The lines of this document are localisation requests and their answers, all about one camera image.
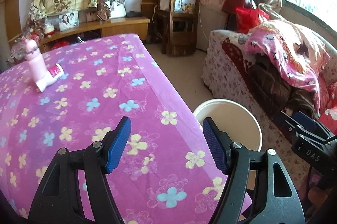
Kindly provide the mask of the wooden sideboard cabinet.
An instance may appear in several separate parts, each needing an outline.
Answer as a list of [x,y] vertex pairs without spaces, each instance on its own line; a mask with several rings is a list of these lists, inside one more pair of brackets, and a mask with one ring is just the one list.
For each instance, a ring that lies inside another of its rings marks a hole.
[[148,24],[150,20],[146,17],[134,18],[114,18],[110,21],[93,21],[79,24],[76,28],[55,32],[50,38],[44,38],[40,42],[42,52],[50,51],[52,43],[66,37],[99,30],[101,37],[115,36],[118,34],[137,34],[142,41],[145,41],[148,34]]

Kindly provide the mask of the cream plastic trash bucket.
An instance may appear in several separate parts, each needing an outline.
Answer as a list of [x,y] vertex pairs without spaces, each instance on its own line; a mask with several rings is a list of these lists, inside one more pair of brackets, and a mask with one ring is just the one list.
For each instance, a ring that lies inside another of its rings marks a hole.
[[261,151],[261,127],[254,115],[241,104],[226,99],[211,99],[197,106],[193,115],[200,124],[205,118],[211,117],[232,141],[240,142],[248,149]]

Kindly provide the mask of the floral covered sofa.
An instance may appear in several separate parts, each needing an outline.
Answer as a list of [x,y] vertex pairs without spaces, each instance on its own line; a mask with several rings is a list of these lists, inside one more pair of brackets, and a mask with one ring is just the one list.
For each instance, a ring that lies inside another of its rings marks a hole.
[[[319,75],[319,85],[323,110],[314,113],[312,119],[318,120],[324,115],[330,100],[328,86],[336,82],[336,48],[326,39],[312,30],[326,46],[330,61]],[[210,33],[209,47],[203,65],[203,81],[216,98],[228,99],[247,108],[257,119],[262,130],[262,148],[277,150],[281,135],[265,111],[252,94],[248,69],[255,63],[258,54],[247,54],[244,45],[249,33],[242,34],[229,30],[214,30]]]

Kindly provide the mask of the white bottle magenta label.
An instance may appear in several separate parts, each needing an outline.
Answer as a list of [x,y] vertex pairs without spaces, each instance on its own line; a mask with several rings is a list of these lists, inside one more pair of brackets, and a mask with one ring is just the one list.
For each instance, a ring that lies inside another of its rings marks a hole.
[[59,63],[56,63],[45,72],[44,76],[36,82],[38,89],[44,92],[47,87],[54,84],[61,76],[64,75],[64,70]]

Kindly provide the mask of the dark brown coat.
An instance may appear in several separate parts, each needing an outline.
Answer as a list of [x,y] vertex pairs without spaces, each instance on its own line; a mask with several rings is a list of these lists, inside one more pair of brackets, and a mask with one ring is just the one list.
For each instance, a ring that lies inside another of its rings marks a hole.
[[289,116],[300,111],[314,117],[312,94],[288,84],[267,56],[256,56],[255,63],[248,69],[248,76],[255,100],[270,119],[280,111]]

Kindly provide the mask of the pink floral tablecloth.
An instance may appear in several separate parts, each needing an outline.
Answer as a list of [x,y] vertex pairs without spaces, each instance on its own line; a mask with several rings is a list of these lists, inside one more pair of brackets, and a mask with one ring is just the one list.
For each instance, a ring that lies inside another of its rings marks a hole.
[[135,34],[93,39],[43,56],[64,74],[39,91],[27,62],[1,74],[1,191],[27,217],[59,148],[87,148],[131,119],[107,176],[126,223],[207,223],[226,182],[188,106]]

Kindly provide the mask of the pink thermos bottle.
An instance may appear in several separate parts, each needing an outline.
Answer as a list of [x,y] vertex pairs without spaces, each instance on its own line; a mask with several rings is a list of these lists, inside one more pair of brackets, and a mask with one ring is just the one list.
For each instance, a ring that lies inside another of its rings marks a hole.
[[47,73],[45,61],[35,40],[33,39],[26,40],[25,49],[26,49],[25,59],[28,62],[32,78],[34,82],[38,82]]

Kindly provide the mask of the framed couple photo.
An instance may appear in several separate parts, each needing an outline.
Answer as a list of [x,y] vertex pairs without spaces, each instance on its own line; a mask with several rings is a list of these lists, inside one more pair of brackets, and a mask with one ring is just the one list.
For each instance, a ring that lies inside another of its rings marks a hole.
[[61,32],[76,28],[79,26],[78,12],[71,11],[58,16],[59,30]]

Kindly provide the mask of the pink fringed blanket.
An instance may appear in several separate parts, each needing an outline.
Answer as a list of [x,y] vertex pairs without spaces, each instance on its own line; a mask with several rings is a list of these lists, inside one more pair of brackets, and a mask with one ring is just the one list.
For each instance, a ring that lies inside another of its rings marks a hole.
[[319,75],[331,58],[312,30],[287,20],[264,21],[249,30],[244,51],[267,56],[282,79],[312,94],[316,113],[323,110]]

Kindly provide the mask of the wooden chair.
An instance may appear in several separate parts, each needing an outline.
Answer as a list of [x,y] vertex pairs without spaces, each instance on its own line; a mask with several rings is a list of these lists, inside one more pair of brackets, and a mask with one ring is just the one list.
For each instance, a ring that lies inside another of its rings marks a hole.
[[200,0],[158,0],[152,22],[162,54],[181,57],[195,53],[199,4]]

